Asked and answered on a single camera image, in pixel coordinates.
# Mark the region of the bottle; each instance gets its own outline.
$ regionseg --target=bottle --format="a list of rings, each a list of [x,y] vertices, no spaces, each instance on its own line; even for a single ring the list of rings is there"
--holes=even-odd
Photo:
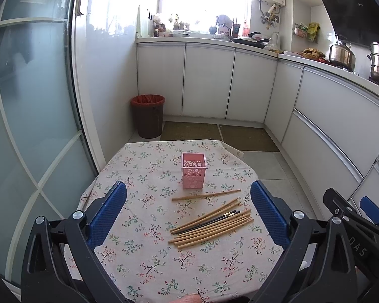
[[[247,25],[247,21],[245,20],[244,25],[243,25],[243,36],[249,36],[249,33],[250,33],[250,26]]]

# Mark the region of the pink plastic basket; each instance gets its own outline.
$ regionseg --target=pink plastic basket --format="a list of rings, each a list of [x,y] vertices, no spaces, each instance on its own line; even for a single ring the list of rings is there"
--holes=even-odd
[[[206,164],[203,153],[182,153],[183,189],[202,189],[204,186]]]

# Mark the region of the doormat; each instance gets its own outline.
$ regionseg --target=doormat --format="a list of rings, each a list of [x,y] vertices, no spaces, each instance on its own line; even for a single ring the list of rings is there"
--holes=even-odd
[[[166,122],[160,141],[222,140],[216,124]]]
[[[219,125],[223,141],[238,149],[260,152],[279,151],[267,131],[262,128],[247,128],[244,126]]]

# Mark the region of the floral tablecloth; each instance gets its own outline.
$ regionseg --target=floral tablecloth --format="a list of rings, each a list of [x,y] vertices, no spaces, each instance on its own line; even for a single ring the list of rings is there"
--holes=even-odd
[[[203,190],[182,189],[181,153],[206,154]],[[215,140],[129,143],[99,174],[79,208],[103,197],[116,180],[126,184],[126,203],[108,238],[95,253],[116,286],[135,302],[166,303],[198,293],[217,302],[261,287],[282,252],[269,236],[250,199],[255,172],[235,155],[243,153]],[[172,197],[241,189],[240,194],[172,202]],[[254,222],[229,235],[178,250],[169,230],[239,196]],[[80,278],[68,248],[66,261]]]

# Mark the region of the range hood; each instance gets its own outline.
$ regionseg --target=range hood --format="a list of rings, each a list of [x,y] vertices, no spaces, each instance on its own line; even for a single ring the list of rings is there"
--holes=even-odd
[[[379,0],[322,1],[337,35],[365,46],[379,42]]]

